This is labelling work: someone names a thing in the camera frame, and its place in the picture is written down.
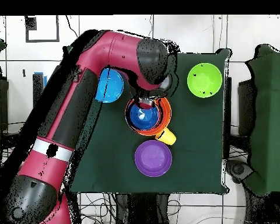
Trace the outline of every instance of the purple bowl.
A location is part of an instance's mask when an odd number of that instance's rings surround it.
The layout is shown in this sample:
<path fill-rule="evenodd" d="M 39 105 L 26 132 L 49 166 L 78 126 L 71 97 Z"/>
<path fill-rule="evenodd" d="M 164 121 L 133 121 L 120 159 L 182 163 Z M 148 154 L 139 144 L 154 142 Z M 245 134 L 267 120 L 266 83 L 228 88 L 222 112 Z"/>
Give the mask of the purple bowl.
<path fill-rule="evenodd" d="M 146 141 L 135 152 L 135 163 L 141 173 L 148 177 L 159 177 L 165 174 L 171 166 L 170 149 L 157 140 Z"/>

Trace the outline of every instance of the orange bowl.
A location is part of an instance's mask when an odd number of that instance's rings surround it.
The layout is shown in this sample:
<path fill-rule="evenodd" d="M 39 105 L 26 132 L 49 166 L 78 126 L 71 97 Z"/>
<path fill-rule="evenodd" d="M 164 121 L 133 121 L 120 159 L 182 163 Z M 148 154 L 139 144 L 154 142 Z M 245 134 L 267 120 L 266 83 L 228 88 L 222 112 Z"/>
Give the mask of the orange bowl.
<path fill-rule="evenodd" d="M 147 137 L 154 136 L 160 133 L 161 131 L 163 131 L 169 125 L 169 122 L 171 120 L 171 107 L 169 101 L 165 97 L 159 98 L 154 101 L 155 106 L 157 107 L 157 110 L 159 112 L 159 118 L 157 120 L 156 125 L 153 128 L 146 129 L 146 130 L 138 129 L 135 126 L 133 126 L 130 123 L 130 121 L 128 121 L 130 119 L 129 114 L 130 114 L 131 107 L 133 106 L 133 104 L 135 104 L 134 102 L 135 102 L 134 99 L 131 99 L 128 102 L 125 108 L 125 120 L 128 123 L 129 127 L 136 133 Z"/>

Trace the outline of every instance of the black frame on wall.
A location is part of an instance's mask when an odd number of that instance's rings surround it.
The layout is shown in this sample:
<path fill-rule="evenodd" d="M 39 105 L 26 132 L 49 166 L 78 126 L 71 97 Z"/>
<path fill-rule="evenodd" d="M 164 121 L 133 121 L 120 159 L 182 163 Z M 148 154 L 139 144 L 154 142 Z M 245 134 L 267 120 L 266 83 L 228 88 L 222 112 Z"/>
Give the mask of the black frame on wall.
<path fill-rule="evenodd" d="M 37 30 L 36 17 L 25 16 L 26 26 L 26 43 L 40 43 L 40 42 L 60 42 L 59 38 L 59 17 L 56 16 L 56 39 L 55 40 L 29 40 L 29 31 Z"/>

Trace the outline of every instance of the bowl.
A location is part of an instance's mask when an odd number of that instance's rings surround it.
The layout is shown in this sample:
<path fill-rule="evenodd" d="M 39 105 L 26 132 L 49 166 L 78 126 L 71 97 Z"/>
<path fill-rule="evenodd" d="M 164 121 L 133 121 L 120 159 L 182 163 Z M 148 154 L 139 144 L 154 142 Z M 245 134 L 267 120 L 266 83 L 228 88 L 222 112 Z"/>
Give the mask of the bowl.
<path fill-rule="evenodd" d="M 213 64 L 197 64 L 189 72 L 187 84 L 193 95 L 200 98 L 211 97 L 221 88 L 222 75 Z"/>
<path fill-rule="evenodd" d="M 103 103 L 116 101 L 124 90 L 124 81 L 114 69 L 103 69 L 97 86 L 96 100 Z"/>

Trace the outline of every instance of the floor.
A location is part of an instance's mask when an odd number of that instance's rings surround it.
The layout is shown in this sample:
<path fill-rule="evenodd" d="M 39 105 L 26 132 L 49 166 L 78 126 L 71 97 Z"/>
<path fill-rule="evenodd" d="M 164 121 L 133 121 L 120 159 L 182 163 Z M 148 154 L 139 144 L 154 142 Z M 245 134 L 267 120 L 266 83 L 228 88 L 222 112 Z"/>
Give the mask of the floor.
<path fill-rule="evenodd" d="M 152 15 L 68 17 L 71 29 L 76 30 L 78 35 L 87 29 L 123 29 L 157 39 L 173 40 L 180 46 L 181 52 L 214 53 L 219 48 L 230 48 L 233 134 L 238 134 L 239 124 L 237 86 L 239 82 L 251 78 L 244 62 L 253 58 L 259 44 L 270 44 L 280 50 L 279 15 L 154 15 L 153 19 Z M 38 31 L 29 31 L 31 39 L 54 39 L 55 32 L 48 30 L 54 25 L 44 25 L 44 21 L 54 23 L 54 17 L 38 16 Z M 65 16 L 59 17 L 59 43 L 25 43 L 24 23 L 23 16 L 0 16 L 0 39 L 8 44 L 0 52 L 0 66 L 9 80 L 9 132 L 20 130 L 33 107 L 32 74 L 43 72 L 49 78 L 62 58 L 60 47 L 71 44 L 75 39 Z M 222 164 L 222 183 L 229 192 L 225 195 L 172 194 L 168 206 L 170 224 L 243 224 L 246 210 L 243 187 L 232 181 L 225 173 L 224 162 Z M 83 216 L 83 224 L 96 221 L 92 215 L 98 215 L 96 218 L 100 221 L 100 216 L 107 213 L 106 207 L 101 207 L 104 202 L 102 197 L 102 194 L 78 196 L 81 212 L 88 216 Z M 109 215 L 102 220 L 109 223 Z"/>

